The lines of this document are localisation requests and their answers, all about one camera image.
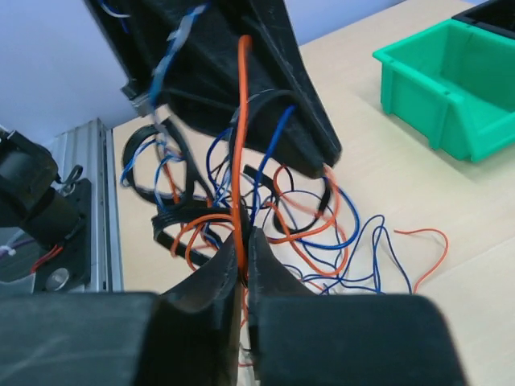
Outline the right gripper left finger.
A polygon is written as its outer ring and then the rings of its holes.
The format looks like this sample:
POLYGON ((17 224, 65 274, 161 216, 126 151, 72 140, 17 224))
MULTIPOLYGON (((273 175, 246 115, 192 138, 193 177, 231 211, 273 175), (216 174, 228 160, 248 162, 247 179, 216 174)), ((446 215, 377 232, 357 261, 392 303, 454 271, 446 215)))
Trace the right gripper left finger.
POLYGON ((159 295, 142 345, 138 385, 237 383, 241 284, 233 238, 159 295))

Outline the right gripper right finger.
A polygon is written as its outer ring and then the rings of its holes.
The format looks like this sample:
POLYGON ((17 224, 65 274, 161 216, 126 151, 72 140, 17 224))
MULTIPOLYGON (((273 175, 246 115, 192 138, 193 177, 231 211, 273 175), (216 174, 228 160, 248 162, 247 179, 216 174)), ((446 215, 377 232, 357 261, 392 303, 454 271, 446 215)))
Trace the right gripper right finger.
POLYGON ((314 347, 315 295, 272 252, 264 232, 248 243, 249 339, 262 385, 317 385, 308 351, 314 347))

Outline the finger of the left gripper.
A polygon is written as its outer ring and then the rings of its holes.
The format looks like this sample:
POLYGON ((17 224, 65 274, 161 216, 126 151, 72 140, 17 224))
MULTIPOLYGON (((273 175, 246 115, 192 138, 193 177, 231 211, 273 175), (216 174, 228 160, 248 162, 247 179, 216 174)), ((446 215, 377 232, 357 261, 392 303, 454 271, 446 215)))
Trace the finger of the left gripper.
MULTIPOLYGON (((88 1, 126 75, 122 91, 147 115, 168 105, 210 136, 236 124, 238 41, 253 40, 242 20, 247 1, 88 1)), ((253 101, 249 91, 249 103, 253 101)))
POLYGON ((245 145, 265 153, 279 118, 294 112, 282 130, 273 159, 308 178, 340 159, 341 144, 304 66, 286 5, 247 1, 242 20, 253 40, 249 66, 249 127, 245 145))

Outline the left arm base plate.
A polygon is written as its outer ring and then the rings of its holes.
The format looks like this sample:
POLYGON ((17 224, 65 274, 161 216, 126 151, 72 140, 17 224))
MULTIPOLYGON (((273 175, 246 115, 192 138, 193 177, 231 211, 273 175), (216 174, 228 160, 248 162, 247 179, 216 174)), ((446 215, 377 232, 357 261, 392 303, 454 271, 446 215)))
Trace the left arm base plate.
POLYGON ((6 283, 9 290, 69 291, 90 282, 91 182, 79 180, 65 199, 78 210, 80 222, 73 235, 58 243, 59 253, 34 268, 36 261, 51 249, 40 246, 26 233, 9 245, 10 251, 1 251, 1 282, 6 283))

